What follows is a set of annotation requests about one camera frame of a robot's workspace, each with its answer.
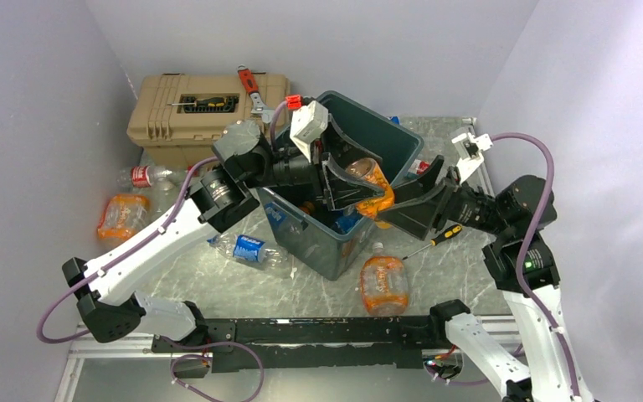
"blue bottle label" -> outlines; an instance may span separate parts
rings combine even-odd
[[[265,213],[267,214],[267,220],[270,222],[272,230],[279,229],[282,222],[287,218],[287,215],[273,203],[265,204]]]
[[[262,262],[265,258],[265,253],[262,252],[264,243],[264,241],[254,237],[240,235],[238,236],[238,241],[235,242],[233,256],[242,260]]]
[[[341,230],[342,234],[346,234],[353,229],[353,227],[356,225],[356,223],[362,218],[361,214],[358,212],[354,211],[352,214],[348,216],[340,216],[337,221],[336,221],[336,226]]]

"cable clip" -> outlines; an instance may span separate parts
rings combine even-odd
[[[290,111],[296,111],[302,107],[301,95],[289,95],[285,99],[287,100],[287,109]]]

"dark gray bin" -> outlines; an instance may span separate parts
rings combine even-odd
[[[316,100],[332,113],[342,131],[383,159],[383,174],[391,184],[402,179],[423,149],[420,136],[336,91],[324,92]],[[289,127],[276,141],[291,145]],[[312,218],[305,214],[297,205],[311,198],[311,185],[261,188],[258,195],[277,243],[330,281],[346,271],[377,228],[371,219],[363,218],[348,233],[338,234],[329,227],[336,215]]]

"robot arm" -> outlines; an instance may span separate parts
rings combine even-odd
[[[256,208],[259,203],[248,188],[310,183],[317,198],[330,209],[382,195],[381,188],[344,171],[362,157],[379,163],[382,159],[345,136],[332,116],[325,114],[324,119],[324,124],[313,124],[311,130],[295,129],[304,134],[298,139],[303,141],[295,141],[304,145],[302,151],[282,147],[273,152],[252,121],[226,127],[226,135],[213,146],[221,166],[195,183],[172,210],[107,255],[87,263],[76,258],[68,261],[63,270],[71,286],[99,276],[75,292],[80,315],[95,339],[111,342],[137,331],[164,335],[182,345],[204,344],[207,327],[193,303],[156,299],[136,289],[163,261],[223,233]],[[524,296],[513,270],[518,246],[545,182],[524,176],[495,198],[470,188],[463,182],[481,164],[477,162],[483,160],[481,151],[490,145],[485,137],[458,138],[455,146],[464,150],[460,167],[438,178],[443,158],[437,157],[420,177],[394,188],[395,205],[381,211],[378,218],[421,240],[431,230],[442,229],[447,220],[495,235],[496,241],[483,250],[485,262],[517,319],[533,375],[481,328],[466,307],[453,307],[451,314],[443,311],[443,305],[434,307],[429,328],[436,331],[436,339],[449,341],[467,353],[497,392],[506,396],[505,401],[567,401],[572,394],[561,345],[542,319],[542,312]],[[556,219],[552,201],[553,196],[539,229]],[[169,222],[174,212],[175,219]],[[104,269],[125,253],[131,255],[111,270]],[[551,308],[563,322],[558,272],[540,235],[534,236],[528,255],[526,281],[553,301]],[[581,395],[592,400],[582,380],[579,386]]]

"red bottle label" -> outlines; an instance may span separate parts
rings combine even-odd
[[[149,175],[147,174],[148,166],[135,166],[131,169],[131,185],[138,188],[151,187]]]
[[[424,171],[428,170],[429,167],[430,167],[430,164],[427,163],[426,161],[415,159],[413,164],[410,165],[410,172],[420,175]]]

